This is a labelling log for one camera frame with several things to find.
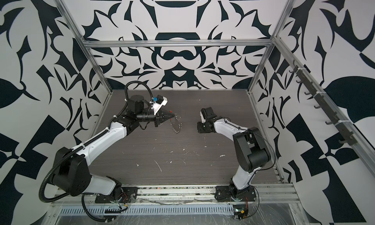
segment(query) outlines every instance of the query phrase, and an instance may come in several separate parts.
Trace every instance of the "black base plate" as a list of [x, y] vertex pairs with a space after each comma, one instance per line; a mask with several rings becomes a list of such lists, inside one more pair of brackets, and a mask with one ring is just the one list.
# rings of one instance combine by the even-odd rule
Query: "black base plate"
[[[137, 198], [137, 187], [122, 187], [122, 190], [126, 196], [123, 196], [120, 202], [128, 203], [132, 198]], [[112, 199], [109, 196], [98, 194], [96, 196], [95, 203], [110, 203], [110, 200]]]
[[[248, 187], [246, 193], [241, 193], [241, 196], [237, 199], [245, 201], [247, 198], [248, 201], [255, 201], [255, 197], [254, 188]], [[218, 202], [234, 201], [229, 191], [229, 186], [216, 186], [215, 198]]]

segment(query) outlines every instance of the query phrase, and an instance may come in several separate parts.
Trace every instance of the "black and white patterned wall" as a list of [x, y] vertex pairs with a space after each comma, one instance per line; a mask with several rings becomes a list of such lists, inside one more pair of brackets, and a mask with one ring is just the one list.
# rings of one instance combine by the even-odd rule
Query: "black and white patterned wall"
[[[373, 0], [297, 0], [281, 39], [374, 145]], [[312, 224], [374, 224], [375, 179], [274, 49], [253, 90]]]
[[287, 0], [64, 0], [86, 39], [270, 38]]
[[92, 49], [113, 89], [132, 80], [151, 89], [247, 88], [264, 51], [265, 46]]
[[0, 49], [1, 224], [31, 224], [56, 151], [89, 137], [108, 93], [52, 0], [0, 0]]

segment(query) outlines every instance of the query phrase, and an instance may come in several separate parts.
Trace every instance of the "gray wooden surface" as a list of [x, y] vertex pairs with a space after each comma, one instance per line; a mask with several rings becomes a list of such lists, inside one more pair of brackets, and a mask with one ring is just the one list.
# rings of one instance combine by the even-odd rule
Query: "gray wooden surface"
[[[145, 90], [129, 91], [129, 97], [135, 94], [149, 100]], [[228, 183], [238, 168], [233, 142], [217, 133], [199, 134], [196, 123], [200, 120], [200, 110], [211, 106], [217, 115], [229, 117], [238, 125], [257, 126], [246, 92], [154, 90], [153, 95], [167, 97], [165, 109], [181, 116], [181, 132], [175, 134], [170, 121], [157, 128], [153, 123], [146, 130], [137, 128], [96, 158], [90, 172], [114, 177], [123, 184]], [[124, 98], [124, 91], [113, 91], [97, 132], [118, 114]], [[253, 183], [276, 182], [273, 169], [259, 172], [253, 180]]]

